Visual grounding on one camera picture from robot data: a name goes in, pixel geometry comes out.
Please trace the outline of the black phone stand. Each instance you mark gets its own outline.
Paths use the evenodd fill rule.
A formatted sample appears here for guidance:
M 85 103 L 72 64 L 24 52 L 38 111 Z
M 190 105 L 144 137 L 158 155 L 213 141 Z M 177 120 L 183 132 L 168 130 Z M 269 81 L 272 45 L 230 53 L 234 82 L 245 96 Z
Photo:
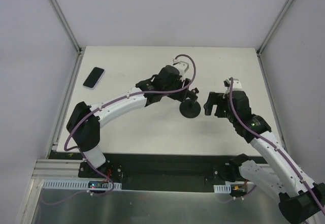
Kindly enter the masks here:
M 201 112 L 201 105 L 198 101 L 193 103 L 191 100 L 187 99 L 184 102 L 181 102 L 179 111 L 182 116 L 193 119 L 199 116 Z

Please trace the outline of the purple smartphone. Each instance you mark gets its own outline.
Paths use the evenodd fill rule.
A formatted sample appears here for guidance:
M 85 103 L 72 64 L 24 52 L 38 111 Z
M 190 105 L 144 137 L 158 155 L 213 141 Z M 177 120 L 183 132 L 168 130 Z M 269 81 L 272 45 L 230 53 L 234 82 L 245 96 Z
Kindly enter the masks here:
M 92 71 L 89 73 L 85 81 L 83 82 L 83 87 L 88 89 L 94 89 L 101 77 L 105 73 L 105 70 L 99 67 L 94 67 Z

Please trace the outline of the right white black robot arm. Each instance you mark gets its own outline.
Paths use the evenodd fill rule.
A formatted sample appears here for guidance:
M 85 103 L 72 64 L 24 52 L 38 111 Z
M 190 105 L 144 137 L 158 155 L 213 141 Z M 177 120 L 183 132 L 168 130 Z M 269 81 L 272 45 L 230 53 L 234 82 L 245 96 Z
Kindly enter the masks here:
M 289 223 L 302 223 L 318 212 L 324 212 L 324 183 L 316 183 L 281 146 L 271 127 L 251 112 L 245 92 L 231 94 L 210 92 L 204 104 L 205 115 L 226 118 L 236 133 L 264 158 L 269 173 L 245 154 L 232 158 L 218 170 L 218 176 L 229 182 L 249 180 L 269 195 Z

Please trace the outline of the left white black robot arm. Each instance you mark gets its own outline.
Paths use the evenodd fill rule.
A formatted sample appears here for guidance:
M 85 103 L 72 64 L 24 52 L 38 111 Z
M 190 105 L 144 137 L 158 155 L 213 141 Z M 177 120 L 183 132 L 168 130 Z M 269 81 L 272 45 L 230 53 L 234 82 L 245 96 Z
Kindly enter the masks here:
M 107 163 L 99 147 L 101 128 L 112 120 L 136 109 L 148 107 L 169 97 L 180 102 L 180 113 L 195 118 L 201 111 L 197 88 L 190 88 L 193 79 L 184 77 L 187 67 L 183 63 L 167 65 L 158 74 L 138 82 L 123 95 L 93 105 L 79 102 L 67 122 L 68 141 L 74 140 L 76 148 L 89 164 L 90 172 L 97 178 L 107 173 Z

